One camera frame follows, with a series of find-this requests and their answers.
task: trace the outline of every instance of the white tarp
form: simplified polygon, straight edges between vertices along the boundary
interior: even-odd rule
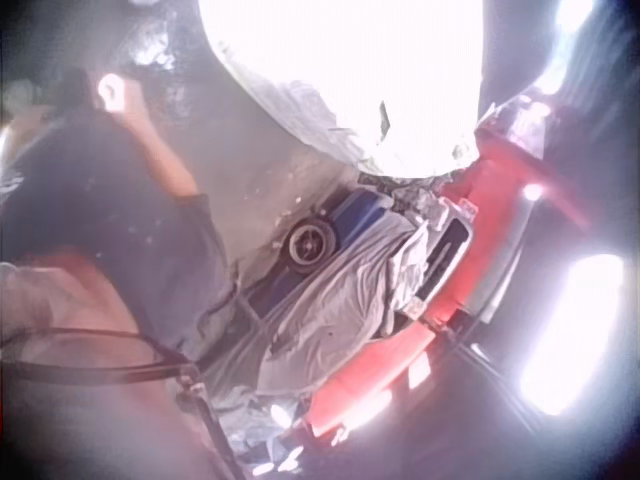
[[[199,3],[218,59],[302,142],[391,177],[442,175],[475,160],[452,152],[473,143],[481,1]]]

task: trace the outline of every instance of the car wheel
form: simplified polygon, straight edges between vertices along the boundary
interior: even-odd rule
[[[283,253],[289,268],[309,275],[335,253],[337,245],[338,240],[331,223],[312,217],[291,229],[284,242]]]

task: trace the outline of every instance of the person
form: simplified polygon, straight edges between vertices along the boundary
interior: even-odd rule
[[[9,140],[23,145],[9,145],[1,164],[3,344],[25,330],[82,328],[184,351],[233,291],[206,195],[154,127],[140,85],[121,86],[117,111],[38,107],[10,125]],[[73,367],[140,354],[86,341],[18,353]],[[9,478],[220,478],[203,425],[166,385],[1,380]]]
[[[140,85],[120,88],[115,111],[76,105],[37,135],[30,119],[34,140],[5,161],[0,261],[56,268],[114,326],[134,322],[179,349],[233,282],[207,196],[158,133]]]

